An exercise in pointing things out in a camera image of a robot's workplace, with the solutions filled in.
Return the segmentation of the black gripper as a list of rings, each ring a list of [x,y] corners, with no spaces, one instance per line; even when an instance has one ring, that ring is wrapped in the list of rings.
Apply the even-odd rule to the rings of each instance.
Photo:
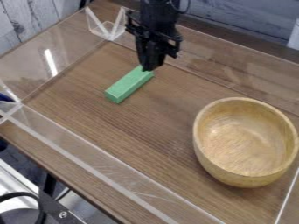
[[[166,55],[176,57],[183,42],[183,36],[176,30],[182,14],[182,0],[139,0],[139,11],[125,12],[125,30],[135,36],[143,71],[160,67]]]

